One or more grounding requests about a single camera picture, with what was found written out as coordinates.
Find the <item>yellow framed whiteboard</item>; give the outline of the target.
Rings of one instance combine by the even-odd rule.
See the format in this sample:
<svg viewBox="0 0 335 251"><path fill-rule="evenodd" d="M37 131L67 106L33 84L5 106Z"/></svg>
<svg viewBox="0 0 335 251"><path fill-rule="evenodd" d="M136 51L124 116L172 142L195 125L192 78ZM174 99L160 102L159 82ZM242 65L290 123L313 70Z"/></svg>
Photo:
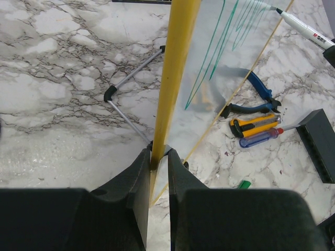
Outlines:
<svg viewBox="0 0 335 251"><path fill-rule="evenodd" d="M202 1L167 147L187 160L254 69L291 1Z"/></svg>

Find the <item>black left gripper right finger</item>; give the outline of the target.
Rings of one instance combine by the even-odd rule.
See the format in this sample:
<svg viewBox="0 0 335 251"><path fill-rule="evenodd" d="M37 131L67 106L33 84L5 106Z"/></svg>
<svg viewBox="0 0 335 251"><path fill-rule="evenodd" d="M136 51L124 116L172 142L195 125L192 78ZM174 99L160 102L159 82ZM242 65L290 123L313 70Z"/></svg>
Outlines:
<svg viewBox="0 0 335 251"><path fill-rule="evenodd" d="M214 189L168 153L171 250L327 250L306 201L283 189Z"/></svg>

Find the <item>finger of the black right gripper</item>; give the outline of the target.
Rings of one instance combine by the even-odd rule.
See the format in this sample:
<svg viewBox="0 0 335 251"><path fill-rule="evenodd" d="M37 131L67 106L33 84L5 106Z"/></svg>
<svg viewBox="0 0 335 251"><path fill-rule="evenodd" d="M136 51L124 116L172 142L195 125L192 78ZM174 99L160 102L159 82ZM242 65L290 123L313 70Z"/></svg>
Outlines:
<svg viewBox="0 0 335 251"><path fill-rule="evenodd" d="M331 40L333 45L326 49L326 46L323 45L324 52L323 57L329 62L330 65L335 67L335 47L334 47L334 39Z"/></svg>

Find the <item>white green whiteboard marker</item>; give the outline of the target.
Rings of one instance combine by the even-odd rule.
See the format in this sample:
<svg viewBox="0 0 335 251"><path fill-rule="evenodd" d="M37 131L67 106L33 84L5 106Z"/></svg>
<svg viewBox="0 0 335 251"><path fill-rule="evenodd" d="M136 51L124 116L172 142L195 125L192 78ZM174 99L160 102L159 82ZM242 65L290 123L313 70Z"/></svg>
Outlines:
<svg viewBox="0 0 335 251"><path fill-rule="evenodd" d="M304 38L315 44L320 49L325 51L334 46L334 42L323 36L320 32L316 31L311 26L305 24L292 14L289 14L270 4L262 4L262 5L265 7L266 10L276 11L288 25L290 25L292 28L298 31Z"/></svg>

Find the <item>green marker cap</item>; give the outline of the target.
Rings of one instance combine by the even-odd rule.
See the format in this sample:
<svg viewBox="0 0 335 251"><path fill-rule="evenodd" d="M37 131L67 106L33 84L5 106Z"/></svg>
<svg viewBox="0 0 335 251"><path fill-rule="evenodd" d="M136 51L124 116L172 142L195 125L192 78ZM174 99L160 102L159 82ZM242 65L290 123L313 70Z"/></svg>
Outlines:
<svg viewBox="0 0 335 251"><path fill-rule="evenodd" d="M247 180L243 180L239 186L238 189L248 189L251 186L251 183Z"/></svg>

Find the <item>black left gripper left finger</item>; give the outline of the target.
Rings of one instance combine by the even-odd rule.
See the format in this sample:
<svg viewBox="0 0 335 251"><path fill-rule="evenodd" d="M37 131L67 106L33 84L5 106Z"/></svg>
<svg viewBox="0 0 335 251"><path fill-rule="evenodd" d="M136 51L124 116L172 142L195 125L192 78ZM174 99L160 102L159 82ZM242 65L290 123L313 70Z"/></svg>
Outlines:
<svg viewBox="0 0 335 251"><path fill-rule="evenodd" d="M150 150L102 186L1 190L1 250L145 250Z"/></svg>

